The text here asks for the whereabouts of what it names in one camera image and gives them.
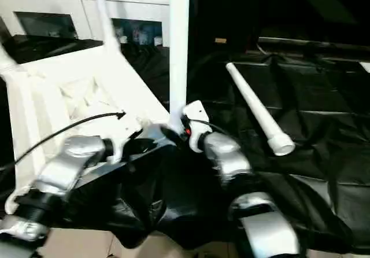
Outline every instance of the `black plastic sheet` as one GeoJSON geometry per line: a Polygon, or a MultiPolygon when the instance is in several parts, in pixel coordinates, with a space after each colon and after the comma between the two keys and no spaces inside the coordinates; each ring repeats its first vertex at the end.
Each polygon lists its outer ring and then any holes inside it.
{"type": "MultiPolygon", "coordinates": [[[[20,36],[6,48],[18,62],[26,62],[76,50],[68,48],[71,43],[80,45],[75,40],[38,39],[48,45],[47,51],[34,51],[37,39],[20,36]]],[[[79,49],[97,45],[81,43],[79,49]]],[[[167,106],[168,50],[123,45],[123,52],[167,106]]],[[[212,123],[240,139],[305,246],[370,253],[369,87],[370,75],[358,63],[245,55],[210,59],[189,74],[188,101],[200,99],[212,123]],[[295,141],[294,153],[272,154],[225,70],[229,60],[295,141]]],[[[68,207],[69,220],[60,224],[113,231],[127,247],[135,247],[154,230],[185,248],[232,238],[228,202],[208,161],[182,150],[147,163],[147,174],[132,186],[124,172],[115,172],[79,190],[68,207]]]]}

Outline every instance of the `cabinet door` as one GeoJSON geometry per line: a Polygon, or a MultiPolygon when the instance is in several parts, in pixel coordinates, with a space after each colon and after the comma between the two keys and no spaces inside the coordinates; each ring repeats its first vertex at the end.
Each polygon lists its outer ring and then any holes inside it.
{"type": "MultiPolygon", "coordinates": [[[[154,44],[162,38],[169,46],[169,6],[150,3],[106,1],[108,13],[113,20],[116,35],[121,43],[154,44]]],[[[92,38],[103,40],[98,8],[94,0],[83,0],[92,38]]]]}
{"type": "Polygon", "coordinates": [[[11,35],[91,39],[81,0],[0,0],[11,35]]]}

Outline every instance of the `wire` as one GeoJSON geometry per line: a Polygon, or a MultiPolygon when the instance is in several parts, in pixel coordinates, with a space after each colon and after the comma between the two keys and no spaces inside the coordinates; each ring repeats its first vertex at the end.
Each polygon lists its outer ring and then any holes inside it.
{"type": "Polygon", "coordinates": [[[198,120],[198,119],[190,119],[190,121],[194,121],[194,122],[199,122],[199,123],[203,123],[203,124],[206,124],[212,128],[214,128],[216,131],[218,132],[222,132],[224,135],[228,135],[229,137],[233,137],[228,131],[222,129],[221,127],[217,126],[217,125],[214,125],[212,123],[209,123],[207,121],[203,121],[203,120],[198,120]]]}
{"type": "Polygon", "coordinates": [[[37,147],[39,147],[40,145],[44,144],[45,142],[51,140],[52,138],[56,137],[57,135],[71,129],[71,128],[74,128],[78,125],[81,125],[85,122],[88,122],[88,121],[92,121],[92,120],[95,120],[95,119],[99,119],[99,118],[102,118],[102,117],[108,117],[108,116],[117,116],[118,120],[120,120],[126,113],[125,112],[112,112],[112,113],[103,113],[101,115],[94,115],[94,116],[90,116],[88,118],[85,118],[85,119],[82,119],[80,121],[77,121],[77,122],[74,122],[73,124],[49,135],[48,137],[44,138],[43,140],[39,141],[38,143],[36,143],[33,147],[29,148],[26,152],[24,152],[17,160],[15,160],[13,163],[10,163],[2,168],[0,168],[0,173],[2,172],[1,176],[0,176],[0,183],[3,181],[4,177],[16,166],[16,164],[18,164],[22,159],[24,159],[27,155],[29,155],[33,150],[35,150],[37,147]]]}

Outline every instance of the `white plastic pipe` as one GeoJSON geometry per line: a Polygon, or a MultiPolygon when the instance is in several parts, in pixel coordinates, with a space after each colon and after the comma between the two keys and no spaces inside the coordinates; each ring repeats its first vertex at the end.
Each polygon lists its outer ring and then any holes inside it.
{"type": "Polygon", "coordinates": [[[119,49],[120,44],[116,38],[105,0],[96,0],[99,10],[100,22],[103,28],[104,45],[111,49],[119,49]]]}
{"type": "Polygon", "coordinates": [[[243,95],[262,130],[265,132],[268,145],[274,154],[276,156],[284,156],[291,153],[295,148],[294,142],[275,122],[235,65],[230,62],[226,65],[226,69],[229,71],[240,93],[243,95]]]}
{"type": "Polygon", "coordinates": [[[169,124],[180,133],[186,105],[189,0],[170,0],[169,10],[169,124]]]}

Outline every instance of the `white furniture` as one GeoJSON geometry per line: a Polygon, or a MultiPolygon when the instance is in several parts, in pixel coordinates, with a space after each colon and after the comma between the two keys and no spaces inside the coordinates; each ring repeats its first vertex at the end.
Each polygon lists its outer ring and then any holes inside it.
{"type": "MultiPolygon", "coordinates": [[[[160,22],[163,45],[169,46],[169,0],[107,0],[107,6],[114,19],[160,22]]],[[[26,34],[17,12],[68,15],[79,39],[103,40],[95,0],[0,0],[11,35],[26,34]]]]}

